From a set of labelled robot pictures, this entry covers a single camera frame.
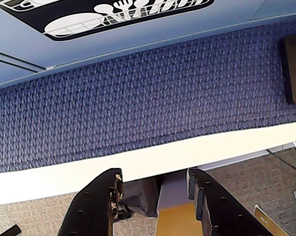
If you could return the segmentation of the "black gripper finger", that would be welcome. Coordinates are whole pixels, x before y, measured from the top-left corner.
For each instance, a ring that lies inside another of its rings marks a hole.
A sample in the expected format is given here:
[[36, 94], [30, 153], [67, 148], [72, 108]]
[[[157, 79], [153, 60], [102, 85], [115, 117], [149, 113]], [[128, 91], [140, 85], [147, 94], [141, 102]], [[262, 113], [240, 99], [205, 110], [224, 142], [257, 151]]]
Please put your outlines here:
[[231, 193], [199, 168], [187, 170], [188, 198], [204, 236], [270, 236], [266, 229]]
[[95, 177], [71, 201], [59, 234], [61, 236], [111, 236], [123, 198], [120, 168], [110, 168]]

